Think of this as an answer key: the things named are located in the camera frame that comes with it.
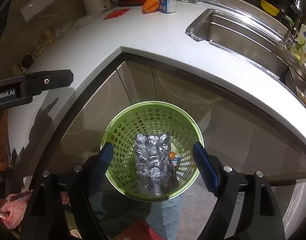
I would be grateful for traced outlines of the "person's left hand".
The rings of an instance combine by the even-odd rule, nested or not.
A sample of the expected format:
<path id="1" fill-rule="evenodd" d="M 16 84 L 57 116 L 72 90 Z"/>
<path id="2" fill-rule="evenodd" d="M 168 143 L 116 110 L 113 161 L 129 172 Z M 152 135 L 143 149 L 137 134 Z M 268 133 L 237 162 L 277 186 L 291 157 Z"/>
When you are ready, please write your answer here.
<path id="1" fill-rule="evenodd" d="M 8 119 L 5 111 L 0 115 L 0 172 L 4 171 L 8 167 L 7 161 L 7 143 L 8 140 Z"/>

